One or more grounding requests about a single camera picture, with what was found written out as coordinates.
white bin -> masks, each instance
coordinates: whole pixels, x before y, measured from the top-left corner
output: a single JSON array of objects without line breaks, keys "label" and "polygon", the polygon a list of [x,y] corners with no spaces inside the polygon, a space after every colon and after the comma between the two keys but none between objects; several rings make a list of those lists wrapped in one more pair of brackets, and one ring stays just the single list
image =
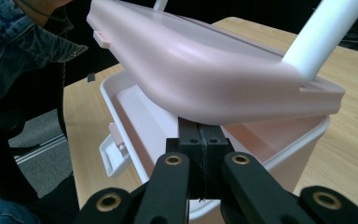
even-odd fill
[{"label": "white bin", "polygon": [[[108,77],[101,92],[144,183],[165,153],[166,138],[178,137],[177,117],[151,102],[126,71]],[[223,131],[235,150],[254,155],[286,190],[293,191],[328,124],[325,116],[223,126]],[[217,200],[192,200],[190,223],[223,223],[218,206]]]}]

white plastic tube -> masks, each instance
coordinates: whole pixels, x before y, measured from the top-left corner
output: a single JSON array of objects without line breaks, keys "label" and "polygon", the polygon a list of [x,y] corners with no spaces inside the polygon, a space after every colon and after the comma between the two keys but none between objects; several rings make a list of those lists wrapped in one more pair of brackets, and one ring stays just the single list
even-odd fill
[{"label": "white plastic tube", "polygon": [[312,81],[358,18],[358,0],[323,0],[283,57]]},{"label": "white plastic tube", "polygon": [[164,11],[165,7],[167,6],[168,0],[156,0],[155,5],[153,6],[153,9],[158,11]]}]

table surface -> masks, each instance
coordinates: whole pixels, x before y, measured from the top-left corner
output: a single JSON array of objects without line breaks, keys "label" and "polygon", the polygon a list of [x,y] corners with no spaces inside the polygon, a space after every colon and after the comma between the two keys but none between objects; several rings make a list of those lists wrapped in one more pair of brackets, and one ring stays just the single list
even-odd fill
[{"label": "table surface", "polygon": [[[264,25],[227,18],[215,26],[286,52],[296,35]],[[80,207],[100,189],[133,191],[141,185],[131,164],[122,175],[106,175],[99,146],[108,136],[113,118],[101,95],[100,84],[122,70],[120,64],[103,70],[96,80],[80,80],[65,88],[64,117]],[[322,67],[320,77],[346,89],[339,112],[319,140],[301,176],[295,194],[307,186],[335,189],[358,205],[358,51],[337,47]]]}]

white container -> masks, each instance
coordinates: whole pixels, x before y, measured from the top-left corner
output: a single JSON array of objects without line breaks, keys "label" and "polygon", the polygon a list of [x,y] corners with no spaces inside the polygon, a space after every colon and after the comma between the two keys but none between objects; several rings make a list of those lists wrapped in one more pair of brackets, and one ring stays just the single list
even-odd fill
[{"label": "white container", "polygon": [[112,0],[93,0],[87,20],[144,94],[181,118],[228,125],[325,116],[341,106],[345,90],[335,83],[302,83],[282,52],[210,24]]},{"label": "white container", "polygon": [[118,147],[112,134],[109,134],[100,145],[100,153],[108,176],[120,175],[131,163],[127,149],[125,146]]},{"label": "white container", "polygon": [[[101,92],[144,183],[165,153],[166,138],[178,137],[177,116],[150,101],[127,71],[108,77]],[[329,117],[321,116],[222,128],[236,151],[254,155],[286,190],[293,191],[328,124]],[[192,200],[190,223],[223,223],[218,206],[217,200]]]}]

denim jacket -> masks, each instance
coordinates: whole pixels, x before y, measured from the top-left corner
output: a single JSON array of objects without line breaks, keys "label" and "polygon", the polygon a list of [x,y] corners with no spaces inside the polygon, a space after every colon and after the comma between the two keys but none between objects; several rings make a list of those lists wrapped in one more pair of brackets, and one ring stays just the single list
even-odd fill
[{"label": "denim jacket", "polygon": [[40,224],[37,216],[16,203],[0,200],[0,224]]},{"label": "denim jacket", "polygon": [[65,63],[87,47],[58,35],[72,24],[60,22],[53,34],[38,26],[12,0],[0,0],[0,99],[22,73],[44,67],[47,63]]}]

